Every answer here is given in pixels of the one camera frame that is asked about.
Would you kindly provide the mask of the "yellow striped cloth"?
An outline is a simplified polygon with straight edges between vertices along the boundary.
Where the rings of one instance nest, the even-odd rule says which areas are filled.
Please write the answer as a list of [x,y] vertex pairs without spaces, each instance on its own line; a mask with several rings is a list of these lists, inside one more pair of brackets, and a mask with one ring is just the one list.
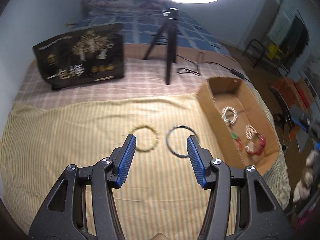
[[60,174],[69,164],[94,165],[123,144],[129,133],[137,152],[125,184],[114,191],[127,239],[196,239],[209,192],[197,183],[191,162],[169,152],[167,131],[186,125],[202,147],[223,159],[216,137],[194,95],[97,101],[42,109],[20,102],[1,138],[4,202],[28,232]]

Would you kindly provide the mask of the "black ring bangle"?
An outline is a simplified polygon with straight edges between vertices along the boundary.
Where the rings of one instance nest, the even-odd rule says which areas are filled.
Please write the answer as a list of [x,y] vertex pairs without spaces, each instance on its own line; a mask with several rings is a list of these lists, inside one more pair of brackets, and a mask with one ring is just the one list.
[[189,158],[185,146],[182,146],[183,139],[189,135],[200,138],[194,129],[186,125],[177,125],[169,129],[165,136],[165,144],[169,152],[180,159]]

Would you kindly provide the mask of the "white plush toy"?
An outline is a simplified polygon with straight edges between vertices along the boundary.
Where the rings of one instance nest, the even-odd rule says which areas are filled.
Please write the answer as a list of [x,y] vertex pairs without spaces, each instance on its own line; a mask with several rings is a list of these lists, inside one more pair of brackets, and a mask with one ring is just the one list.
[[300,181],[297,183],[293,202],[298,203],[310,196],[311,187],[319,175],[319,151],[312,150],[308,155]]

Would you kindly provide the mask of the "red band wristwatch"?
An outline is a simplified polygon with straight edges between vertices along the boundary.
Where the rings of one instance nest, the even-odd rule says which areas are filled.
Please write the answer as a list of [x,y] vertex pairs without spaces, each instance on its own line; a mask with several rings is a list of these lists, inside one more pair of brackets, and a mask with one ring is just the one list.
[[253,135],[245,147],[246,152],[249,155],[261,155],[266,145],[266,138],[260,134],[256,133]]

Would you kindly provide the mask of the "pink checked bed sheet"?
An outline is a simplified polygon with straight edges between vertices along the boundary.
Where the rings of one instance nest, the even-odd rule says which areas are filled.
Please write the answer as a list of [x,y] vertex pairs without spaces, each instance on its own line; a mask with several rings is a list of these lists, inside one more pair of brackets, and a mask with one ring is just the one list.
[[71,103],[121,100],[150,96],[195,93],[210,77],[232,77],[230,69],[243,73],[241,65],[230,56],[178,48],[178,61],[172,67],[170,85],[165,84],[165,47],[154,49],[148,60],[143,60],[143,44],[125,45],[125,76],[80,87],[53,91],[40,76],[33,61],[27,71],[15,102],[42,109],[61,107]]

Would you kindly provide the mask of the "black tripod stand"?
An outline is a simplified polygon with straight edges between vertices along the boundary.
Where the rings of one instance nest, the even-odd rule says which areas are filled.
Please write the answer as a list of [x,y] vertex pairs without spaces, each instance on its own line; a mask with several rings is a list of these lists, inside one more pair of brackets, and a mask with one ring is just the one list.
[[143,60],[148,60],[153,48],[157,44],[161,35],[167,32],[167,59],[166,59],[166,72],[165,72],[165,84],[170,85],[172,64],[176,63],[177,53],[177,33],[178,33],[178,13],[177,8],[169,8],[168,11],[163,11],[165,21],[163,25],[157,31],[157,34],[153,38]]

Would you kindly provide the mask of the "brown cardboard box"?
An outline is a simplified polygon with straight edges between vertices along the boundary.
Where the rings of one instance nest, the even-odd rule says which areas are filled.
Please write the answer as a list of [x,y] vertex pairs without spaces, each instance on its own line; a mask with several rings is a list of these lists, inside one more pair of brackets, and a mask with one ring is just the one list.
[[[200,86],[197,99],[225,163],[235,168],[254,165],[265,175],[276,161],[280,147],[272,123],[253,90],[241,79],[211,77]],[[261,155],[249,155],[245,147],[256,133],[266,138],[266,145]]]

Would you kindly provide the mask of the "black clothes rack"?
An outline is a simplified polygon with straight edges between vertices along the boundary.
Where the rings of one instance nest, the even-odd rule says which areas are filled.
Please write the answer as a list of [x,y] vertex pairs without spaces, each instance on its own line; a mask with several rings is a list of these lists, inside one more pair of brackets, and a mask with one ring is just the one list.
[[253,68],[288,76],[309,45],[309,30],[291,0],[264,0],[243,55]]

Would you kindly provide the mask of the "black printed gift bag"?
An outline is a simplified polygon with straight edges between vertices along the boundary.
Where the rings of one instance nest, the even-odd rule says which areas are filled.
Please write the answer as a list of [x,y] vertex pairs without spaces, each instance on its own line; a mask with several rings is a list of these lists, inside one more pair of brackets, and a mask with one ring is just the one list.
[[121,79],[123,24],[105,24],[54,36],[33,46],[38,70],[52,90]]

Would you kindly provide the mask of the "orange cardboard box on floor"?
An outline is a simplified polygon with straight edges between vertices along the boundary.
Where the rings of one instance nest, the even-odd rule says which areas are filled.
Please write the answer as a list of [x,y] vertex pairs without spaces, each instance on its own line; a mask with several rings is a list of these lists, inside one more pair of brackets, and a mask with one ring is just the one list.
[[303,79],[298,82],[288,77],[280,77],[269,85],[269,89],[276,98],[281,109],[280,113],[273,114],[274,123],[283,131],[286,125],[293,129],[296,125],[291,120],[290,107],[298,106],[308,114],[312,114],[311,105],[315,99]]

